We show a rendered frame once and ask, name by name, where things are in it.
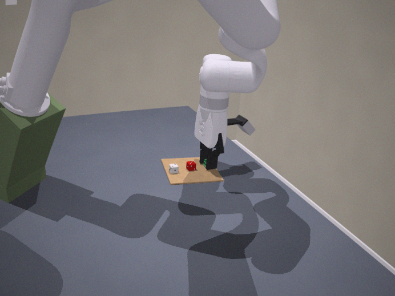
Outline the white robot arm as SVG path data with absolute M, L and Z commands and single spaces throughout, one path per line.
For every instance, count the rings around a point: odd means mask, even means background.
M 67 42 L 73 13 L 110 1 L 113 0 L 32 0 L 11 72 L 0 78 L 2 105 L 21 116 L 44 114 L 50 105 L 47 91 Z M 198 1 L 219 24 L 220 43 L 249 61 L 232 61 L 219 54 L 203 58 L 199 105 L 224 110 L 228 108 L 230 92 L 254 92 L 265 77 L 265 48 L 280 33 L 277 0 Z

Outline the tan mat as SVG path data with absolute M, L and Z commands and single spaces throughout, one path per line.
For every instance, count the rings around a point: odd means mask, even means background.
M 199 160 L 199 157 L 161 159 L 171 185 L 224 181 L 217 169 L 206 170 L 205 166 L 199 163 Z M 194 161 L 196 163 L 196 170 L 189 171 L 186 168 L 188 161 Z M 171 174 L 169 171 L 169 164 L 177 164 L 179 167 L 178 173 Z

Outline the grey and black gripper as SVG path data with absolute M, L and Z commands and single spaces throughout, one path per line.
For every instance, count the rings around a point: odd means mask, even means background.
M 200 106 L 200 105 L 199 105 Z M 220 153 L 224 153 L 227 138 L 227 109 L 210 110 L 203 107 L 197 109 L 195 121 L 195 137 L 200 141 L 200 160 L 206 170 L 216 169 Z M 212 151 L 213 148 L 216 148 Z

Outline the white die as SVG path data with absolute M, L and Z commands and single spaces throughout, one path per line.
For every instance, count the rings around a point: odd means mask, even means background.
M 178 171 L 179 171 L 178 165 L 177 164 L 170 164 L 169 171 L 171 172 L 171 174 L 178 173 Z

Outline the red die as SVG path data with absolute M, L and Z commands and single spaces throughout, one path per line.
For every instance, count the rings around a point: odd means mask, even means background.
M 188 161 L 187 165 L 186 165 L 186 168 L 189 171 L 194 171 L 194 170 L 196 170 L 196 163 L 194 161 Z

